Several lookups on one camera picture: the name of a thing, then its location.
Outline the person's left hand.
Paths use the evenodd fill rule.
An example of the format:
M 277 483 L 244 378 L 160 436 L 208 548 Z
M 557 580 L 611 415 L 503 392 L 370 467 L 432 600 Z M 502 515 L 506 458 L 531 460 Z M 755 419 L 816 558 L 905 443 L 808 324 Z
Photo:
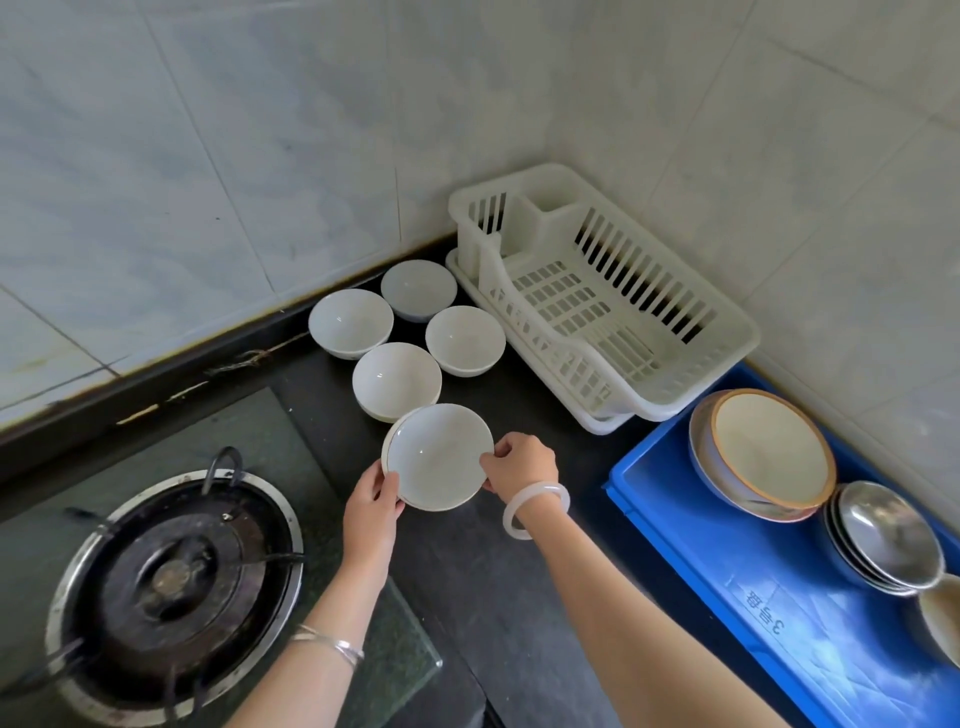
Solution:
M 381 510 L 379 491 L 385 473 L 374 461 L 358 479 L 343 513 L 342 564 L 380 586 L 389 572 L 398 520 Z

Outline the person's left forearm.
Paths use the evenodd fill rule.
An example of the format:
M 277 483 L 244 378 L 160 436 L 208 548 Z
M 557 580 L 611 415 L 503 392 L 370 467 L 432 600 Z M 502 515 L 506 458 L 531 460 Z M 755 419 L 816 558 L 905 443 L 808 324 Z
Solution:
M 224 728 L 335 728 L 385 584 L 342 564 Z

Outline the person's right hand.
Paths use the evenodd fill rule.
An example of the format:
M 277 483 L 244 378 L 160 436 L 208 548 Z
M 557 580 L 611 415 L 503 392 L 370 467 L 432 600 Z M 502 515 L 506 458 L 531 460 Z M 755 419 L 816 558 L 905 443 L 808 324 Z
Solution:
M 504 504 L 535 482 L 560 483 L 554 451 L 535 435 L 509 432 L 494 445 L 493 451 L 481 455 L 503 458 L 506 492 L 497 495 Z

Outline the black pan support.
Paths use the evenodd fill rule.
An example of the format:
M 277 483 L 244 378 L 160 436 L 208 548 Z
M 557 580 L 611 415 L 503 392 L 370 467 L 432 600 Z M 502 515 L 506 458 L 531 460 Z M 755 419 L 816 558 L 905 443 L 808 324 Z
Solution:
M 263 552 L 266 577 L 238 632 L 207 652 L 137 653 L 107 642 L 97 604 L 106 568 L 148 528 L 201 514 Z M 63 515 L 91 531 L 45 607 L 42 657 L 0 683 L 0 705 L 51 691 L 97 728 L 193 728 L 261 666 L 293 614 L 305 569 L 302 529 L 286 496 L 248 472 L 234 446 L 221 448 L 206 469 L 151 485 L 107 515 L 75 505 Z

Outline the cream bowl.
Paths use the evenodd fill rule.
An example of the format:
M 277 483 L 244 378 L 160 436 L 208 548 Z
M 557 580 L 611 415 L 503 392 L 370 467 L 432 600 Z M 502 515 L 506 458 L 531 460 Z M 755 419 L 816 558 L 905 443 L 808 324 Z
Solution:
M 940 662 L 960 671 L 960 575 L 946 573 L 916 599 L 919 640 Z

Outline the white plastic dish rack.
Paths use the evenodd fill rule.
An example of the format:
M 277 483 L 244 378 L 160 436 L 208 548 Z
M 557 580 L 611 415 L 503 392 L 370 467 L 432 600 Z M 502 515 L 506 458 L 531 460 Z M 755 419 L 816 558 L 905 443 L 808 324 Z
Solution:
M 663 422 L 761 343 L 729 297 L 570 167 L 448 200 L 457 265 L 595 418 Z

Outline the glass gas stove top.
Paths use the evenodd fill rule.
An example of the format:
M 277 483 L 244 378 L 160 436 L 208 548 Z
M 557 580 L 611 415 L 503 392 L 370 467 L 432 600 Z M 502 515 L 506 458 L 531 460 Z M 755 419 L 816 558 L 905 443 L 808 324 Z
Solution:
M 64 515 L 69 505 L 108 515 L 163 480 L 205 470 L 224 447 L 268 481 L 294 509 L 304 541 L 303 577 L 294 611 L 268 656 L 240 686 L 203 712 L 193 728 L 225 728 L 269 672 L 330 585 L 342 559 L 343 501 L 288 410 L 270 390 L 239 398 L 143 440 L 70 449 L 3 482 L 0 491 L 0 683 L 42 658 L 44 611 L 89 524 Z M 97 728 L 51 690 L 0 705 L 0 728 Z

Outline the blue plastic tray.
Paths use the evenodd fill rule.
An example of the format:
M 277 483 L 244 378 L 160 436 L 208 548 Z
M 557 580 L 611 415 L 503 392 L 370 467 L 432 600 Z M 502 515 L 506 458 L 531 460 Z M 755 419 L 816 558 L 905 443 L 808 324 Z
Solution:
M 914 637 L 911 600 L 845 577 L 818 518 L 715 495 L 690 458 L 694 408 L 611 469 L 607 496 L 816 728 L 960 728 L 960 668 Z

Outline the black burner cap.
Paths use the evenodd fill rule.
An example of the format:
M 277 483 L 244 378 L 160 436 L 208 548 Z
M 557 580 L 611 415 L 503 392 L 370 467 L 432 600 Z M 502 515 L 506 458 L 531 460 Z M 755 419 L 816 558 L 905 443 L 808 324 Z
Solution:
M 102 577 L 108 643 L 136 653 L 219 650 L 252 613 L 263 551 L 209 514 L 175 516 L 125 545 Z

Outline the stainless steel bowl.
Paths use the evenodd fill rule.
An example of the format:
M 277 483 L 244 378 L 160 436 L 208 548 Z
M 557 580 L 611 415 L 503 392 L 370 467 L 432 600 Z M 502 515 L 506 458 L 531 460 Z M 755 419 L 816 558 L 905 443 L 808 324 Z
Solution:
M 907 588 L 874 573 L 870 566 L 861 564 L 859 557 L 848 550 L 846 537 L 842 536 L 838 516 L 835 515 L 837 499 L 835 491 L 818 511 L 818 538 L 826 559 L 841 577 L 857 587 L 870 587 L 895 598 L 916 597 L 918 589 Z
M 915 591 L 941 581 L 946 572 L 941 542 L 903 496 L 881 483 L 856 480 L 838 487 L 834 502 L 846 539 L 879 575 Z

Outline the white ceramic bowl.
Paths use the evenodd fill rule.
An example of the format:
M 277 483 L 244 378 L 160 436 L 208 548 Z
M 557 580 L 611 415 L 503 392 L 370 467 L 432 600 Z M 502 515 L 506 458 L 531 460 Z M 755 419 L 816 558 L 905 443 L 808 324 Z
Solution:
M 352 373 L 356 402 L 367 416 L 394 423 L 420 407 L 438 403 L 443 374 L 424 348 L 393 342 L 374 347 Z
M 331 357 L 359 360 L 388 340 L 394 321 L 394 312 L 383 297 L 348 288 L 330 293 L 314 305 L 308 332 Z
M 446 512 L 481 489 L 486 474 L 479 458 L 494 448 L 486 420 L 474 410 L 435 403 L 391 426 L 381 447 L 381 465 L 398 474 L 402 502 L 420 511 Z
M 507 338 L 495 316 L 475 306 L 457 305 L 433 316 L 426 327 L 425 345 L 444 373 L 471 379 L 498 363 Z
M 426 324 L 451 307 L 457 292 L 457 281 L 446 267 L 423 259 L 397 263 L 380 283 L 380 293 L 393 313 L 416 324 Z

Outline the pale jade bangle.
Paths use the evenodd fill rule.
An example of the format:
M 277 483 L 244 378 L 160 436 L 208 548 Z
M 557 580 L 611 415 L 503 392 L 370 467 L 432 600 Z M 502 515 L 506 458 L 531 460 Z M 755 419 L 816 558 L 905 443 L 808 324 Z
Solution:
M 534 482 L 518 491 L 506 504 L 502 516 L 502 527 L 511 538 L 519 541 L 533 540 L 533 537 L 526 529 L 514 525 L 514 520 L 523 505 L 538 496 L 547 494 L 555 496 L 558 499 L 564 513 L 569 512 L 571 497 L 569 490 L 565 486 L 547 481 Z

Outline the large brown-rimmed bowl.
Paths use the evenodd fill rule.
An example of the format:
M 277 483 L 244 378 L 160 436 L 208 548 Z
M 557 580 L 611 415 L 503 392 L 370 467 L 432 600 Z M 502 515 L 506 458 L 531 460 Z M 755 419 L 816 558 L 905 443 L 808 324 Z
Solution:
M 834 493 L 834 454 L 821 430 L 788 401 L 758 389 L 722 392 L 706 410 L 705 461 L 739 496 L 791 509 Z

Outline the person's right forearm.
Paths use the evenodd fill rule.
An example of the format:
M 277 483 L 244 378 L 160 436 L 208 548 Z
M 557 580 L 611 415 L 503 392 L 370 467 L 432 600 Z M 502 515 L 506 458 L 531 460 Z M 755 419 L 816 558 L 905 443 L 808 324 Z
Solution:
M 582 651 L 624 728 L 789 728 L 622 574 L 536 483 L 509 506 L 539 549 Z

